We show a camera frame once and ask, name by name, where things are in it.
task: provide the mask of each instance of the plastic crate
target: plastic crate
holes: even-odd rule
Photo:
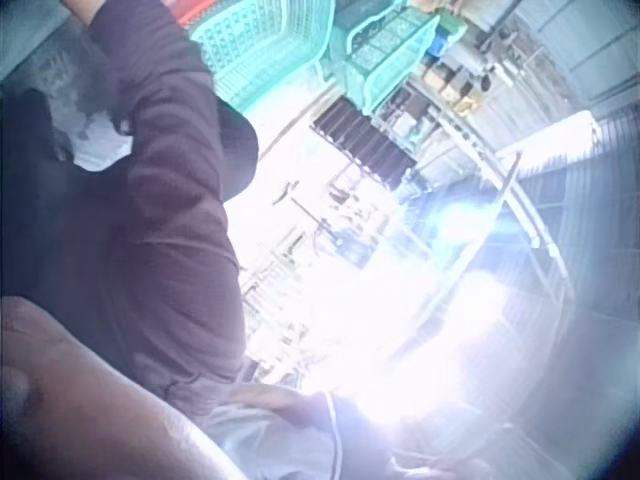
[[[358,34],[405,3],[406,0],[357,0],[336,13],[329,44],[331,61],[344,61],[353,53]]]
[[[371,115],[418,65],[439,20],[415,8],[391,13],[382,30],[346,61],[334,64],[338,84],[362,113]]]
[[[335,3],[326,0],[219,1],[190,28],[218,95],[246,111],[329,42]]]

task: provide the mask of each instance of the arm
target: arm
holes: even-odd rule
[[[21,298],[2,299],[2,387],[3,443],[46,478],[245,478],[183,415]]]
[[[225,403],[273,411],[299,404],[306,398],[297,390],[280,385],[239,383],[233,386]]]
[[[244,353],[211,73],[159,0],[68,3],[91,21],[135,132],[124,229],[107,265],[109,314],[136,381],[199,421]]]

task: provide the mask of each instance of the wall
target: wall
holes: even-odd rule
[[[640,100],[640,14],[633,2],[524,0],[516,15],[595,115]]]
[[[510,25],[520,32],[516,46],[525,55],[522,75],[513,87],[496,81],[481,107],[468,118],[494,150],[533,135],[583,107],[527,25],[517,19]]]
[[[512,3],[513,0],[466,0],[462,14],[488,32]]]

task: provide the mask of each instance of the hand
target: hand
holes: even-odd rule
[[[2,440],[46,478],[246,480],[186,417],[47,312],[21,298],[0,306]]]
[[[173,8],[180,0],[162,0],[167,7]],[[107,0],[62,0],[62,3],[85,25],[91,24],[98,10]]]

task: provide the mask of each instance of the shirt sleeve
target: shirt sleeve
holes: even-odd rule
[[[134,132],[108,303],[135,379],[198,422],[245,347],[212,75],[159,0],[108,0],[90,29]]]

